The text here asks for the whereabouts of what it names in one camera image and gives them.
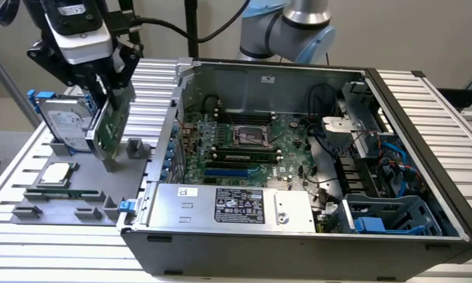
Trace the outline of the black gripper body with label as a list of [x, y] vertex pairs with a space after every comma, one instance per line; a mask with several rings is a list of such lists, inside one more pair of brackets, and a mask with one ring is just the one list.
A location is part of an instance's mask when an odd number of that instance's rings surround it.
[[47, 19], [58, 34], [68, 36], [96, 31], [103, 26], [106, 1], [40, 1]]

